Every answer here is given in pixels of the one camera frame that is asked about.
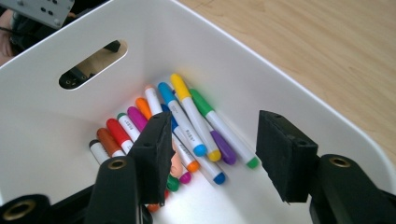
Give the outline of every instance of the white plastic bin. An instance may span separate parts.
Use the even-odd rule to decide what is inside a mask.
[[[76,90],[65,71],[117,39],[126,54]],[[395,193],[381,148],[315,95],[218,27],[167,0],[110,0],[0,69],[0,202],[42,193],[57,203],[91,185],[88,144],[147,84],[177,72],[255,148],[259,110],[284,115],[319,144],[319,155],[356,161]],[[222,165],[214,186],[200,174],[172,193],[156,223],[309,223],[309,203],[282,203],[267,173]]]

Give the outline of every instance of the person's hand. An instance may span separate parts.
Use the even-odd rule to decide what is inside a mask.
[[[0,17],[0,27],[11,29],[10,21],[12,18],[12,11],[7,10]],[[0,30],[0,66],[8,62],[14,57],[14,52],[9,42],[11,33],[8,31]]]

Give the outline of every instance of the wooden table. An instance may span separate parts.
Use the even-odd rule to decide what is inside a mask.
[[[396,1],[179,1],[359,126],[396,164]]]

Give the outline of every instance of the pile of markers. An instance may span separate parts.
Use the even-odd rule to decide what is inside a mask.
[[[127,113],[118,114],[117,119],[108,119],[106,128],[97,131],[97,139],[90,142],[90,149],[99,163],[110,157],[128,154],[149,118],[163,111],[171,111],[175,155],[167,181],[170,191],[177,191],[179,183],[188,184],[191,173],[198,170],[209,181],[221,185],[226,175],[216,164],[220,160],[229,165],[240,160],[250,169],[260,164],[248,145],[227,126],[197,90],[188,89],[178,74],[170,76],[170,81],[174,89],[165,82],[161,82],[157,89],[147,86],[146,98],[137,98],[135,106],[130,106]],[[154,212],[159,207],[149,205],[148,208]]]

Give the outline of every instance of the purple marker cap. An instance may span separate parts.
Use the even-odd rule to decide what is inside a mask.
[[[146,124],[148,123],[148,120],[145,118],[145,116],[134,106],[130,106],[128,108],[128,117],[131,119],[131,121],[134,123],[134,126],[136,126],[137,130],[140,132],[143,132],[143,129],[146,127]]]
[[[182,184],[188,184],[191,181],[191,174],[190,172],[186,172],[185,174],[183,174],[178,181],[180,181],[180,183]]]
[[[229,165],[233,165],[236,162],[236,155],[233,149],[228,145],[221,134],[215,130],[211,131],[210,134],[212,135],[213,140],[215,140],[216,145],[219,147],[223,161]]]

